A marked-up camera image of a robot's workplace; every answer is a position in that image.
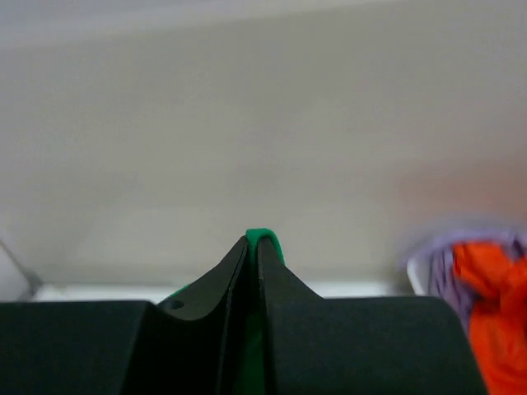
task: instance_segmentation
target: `green rubber strip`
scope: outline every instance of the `green rubber strip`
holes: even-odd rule
[[[265,237],[271,239],[282,263],[284,262],[282,247],[272,230],[264,228],[247,230],[245,238],[249,241],[250,280],[252,284],[250,297],[254,310],[249,314],[245,323],[245,344],[242,348],[240,370],[234,385],[233,393],[235,395],[265,394],[263,323],[262,314],[259,311],[258,268],[256,267],[256,246],[259,240]]]

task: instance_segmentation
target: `white wall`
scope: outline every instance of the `white wall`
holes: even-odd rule
[[[32,291],[29,281],[0,244],[0,302],[29,299]]]
[[[527,2],[258,3],[0,30],[21,263],[181,282],[268,226],[306,279],[381,278],[415,226],[525,217]]]

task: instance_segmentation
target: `orange fabric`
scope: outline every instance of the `orange fabric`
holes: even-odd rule
[[[527,259],[512,262],[497,244],[454,246],[454,274],[481,296],[469,339],[491,395],[527,394]]]

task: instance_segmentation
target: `black device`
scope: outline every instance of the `black device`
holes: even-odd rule
[[[0,304],[0,395],[232,394],[245,325],[263,329],[269,395],[483,395],[458,319],[427,297],[323,299],[271,239],[242,237],[159,305]]]

